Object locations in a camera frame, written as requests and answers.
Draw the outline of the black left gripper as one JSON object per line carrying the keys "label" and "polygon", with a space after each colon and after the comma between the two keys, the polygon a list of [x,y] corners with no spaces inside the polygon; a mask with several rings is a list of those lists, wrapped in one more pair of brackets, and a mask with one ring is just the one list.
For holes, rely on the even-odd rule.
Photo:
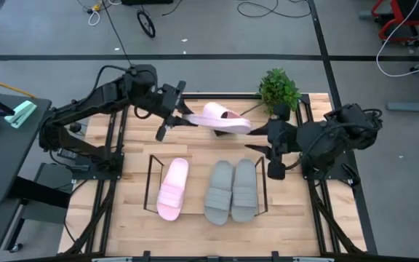
{"label": "black left gripper", "polygon": [[193,111],[185,104],[185,101],[180,99],[185,86],[186,83],[184,81],[179,81],[176,87],[168,84],[162,86],[161,100],[152,110],[152,114],[163,119],[161,126],[156,132],[155,139],[157,141],[163,141],[166,131],[169,128],[179,126],[197,127],[197,124],[192,124],[179,116],[173,116],[175,109],[182,115],[193,114]]}

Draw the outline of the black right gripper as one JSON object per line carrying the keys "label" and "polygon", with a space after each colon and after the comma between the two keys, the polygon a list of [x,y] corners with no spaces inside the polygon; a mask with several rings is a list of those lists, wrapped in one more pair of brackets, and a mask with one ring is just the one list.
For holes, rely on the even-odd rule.
{"label": "black right gripper", "polygon": [[291,170],[300,164],[298,158],[293,164],[286,166],[282,161],[284,154],[300,153],[302,151],[297,138],[298,128],[288,123],[290,116],[285,119],[280,115],[274,115],[262,127],[251,130],[248,135],[267,135],[270,146],[257,146],[247,144],[245,147],[262,153],[268,164],[268,177],[274,180],[284,180],[287,170]]}

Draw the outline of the pink foam slide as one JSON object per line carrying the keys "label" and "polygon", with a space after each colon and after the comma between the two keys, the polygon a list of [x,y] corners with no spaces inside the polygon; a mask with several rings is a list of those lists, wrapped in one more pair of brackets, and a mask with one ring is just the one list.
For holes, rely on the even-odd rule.
{"label": "pink foam slide", "polygon": [[183,114],[182,117],[192,124],[216,131],[241,135],[252,131],[250,120],[215,102],[208,102],[201,114]]}
{"label": "pink foam slide", "polygon": [[189,164],[186,159],[176,158],[161,183],[156,200],[159,216],[166,221],[175,221],[180,215],[185,198]]}

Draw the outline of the grey foam slide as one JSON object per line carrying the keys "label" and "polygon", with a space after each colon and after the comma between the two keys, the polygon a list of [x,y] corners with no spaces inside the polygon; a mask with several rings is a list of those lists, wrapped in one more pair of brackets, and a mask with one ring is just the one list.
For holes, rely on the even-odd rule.
{"label": "grey foam slide", "polygon": [[258,213],[258,185],[255,163],[241,159],[235,167],[231,215],[238,223],[250,222]]}
{"label": "grey foam slide", "polygon": [[219,161],[215,164],[204,199],[205,218],[217,226],[227,220],[232,198],[233,166],[230,162]]}

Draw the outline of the green potted plant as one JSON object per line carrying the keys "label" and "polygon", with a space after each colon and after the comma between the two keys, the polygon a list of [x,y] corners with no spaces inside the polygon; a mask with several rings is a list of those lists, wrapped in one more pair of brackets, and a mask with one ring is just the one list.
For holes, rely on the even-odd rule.
{"label": "green potted plant", "polygon": [[250,109],[241,113],[241,116],[258,107],[264,107],[268,115],[280,115],[287,119],[292,111],[296,111],[302,94],[283,68],[273,68],[261,78],[258,88],[261,101]]}

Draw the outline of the black wheel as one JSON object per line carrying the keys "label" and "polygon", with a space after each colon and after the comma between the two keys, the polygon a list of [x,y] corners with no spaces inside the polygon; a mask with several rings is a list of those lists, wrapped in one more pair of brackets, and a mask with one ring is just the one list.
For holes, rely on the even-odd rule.
{"label": "black wheel", "polygon": [[137,11],[137,20],[143,32],[151,39],[156,37],[156,28],[151,16],[144,10]]}

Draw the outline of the black box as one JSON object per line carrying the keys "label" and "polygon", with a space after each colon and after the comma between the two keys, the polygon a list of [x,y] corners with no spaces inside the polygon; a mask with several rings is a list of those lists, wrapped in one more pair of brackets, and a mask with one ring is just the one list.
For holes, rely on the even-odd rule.
{"label": "black box", "polygon": [[132,5],[145,5],[145,4],[172,4],[174,0],[120,0],[122,4]]}

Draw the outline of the mint green stapler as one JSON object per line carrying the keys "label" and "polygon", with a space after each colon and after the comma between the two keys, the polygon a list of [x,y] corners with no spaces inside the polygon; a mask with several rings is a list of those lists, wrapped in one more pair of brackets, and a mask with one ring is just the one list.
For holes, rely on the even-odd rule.
{"label": "mint green stapler", "polygon": [[5,116],[4,120],[13,128],[18,129],[36,109],[35,103],[26,100],[14,109],[15,113],[12,116]]}

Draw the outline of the black desk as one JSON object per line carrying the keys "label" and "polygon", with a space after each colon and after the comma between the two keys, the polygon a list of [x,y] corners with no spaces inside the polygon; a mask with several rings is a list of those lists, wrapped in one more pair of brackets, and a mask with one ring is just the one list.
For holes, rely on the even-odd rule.
{"label": "black desk", "polygon": [[23,200],[66,208],[70,194],[18,176],[52,102],[34,98],[36,110],[15,129],[0,117],[0,248]]}

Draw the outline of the red black cart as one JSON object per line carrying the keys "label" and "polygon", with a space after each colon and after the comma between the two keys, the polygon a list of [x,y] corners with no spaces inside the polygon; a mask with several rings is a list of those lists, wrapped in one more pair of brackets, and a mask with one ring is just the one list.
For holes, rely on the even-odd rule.
{"label": "red black cart", "polygon": [[380,26],[378,37],[399,42],[407,47],[419,47],[419,0],[390,0],[390,12],[378,12],[385,0],[377,0],[370,11],[359,13],[359,19],[372,20]]}

